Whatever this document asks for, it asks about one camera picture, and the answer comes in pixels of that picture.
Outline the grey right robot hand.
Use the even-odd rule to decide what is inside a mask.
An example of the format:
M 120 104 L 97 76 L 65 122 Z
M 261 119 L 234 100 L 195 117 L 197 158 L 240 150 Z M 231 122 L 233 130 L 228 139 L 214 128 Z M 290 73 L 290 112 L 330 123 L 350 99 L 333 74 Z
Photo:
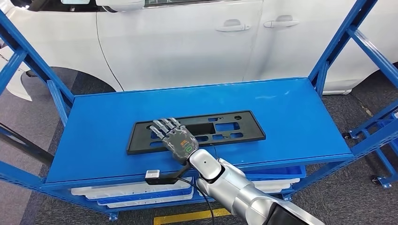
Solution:
M 181 165 L 186 165 L 191 154 L 199 149 L 193 134 L 175 118 L 153 120 L 150 129 Z

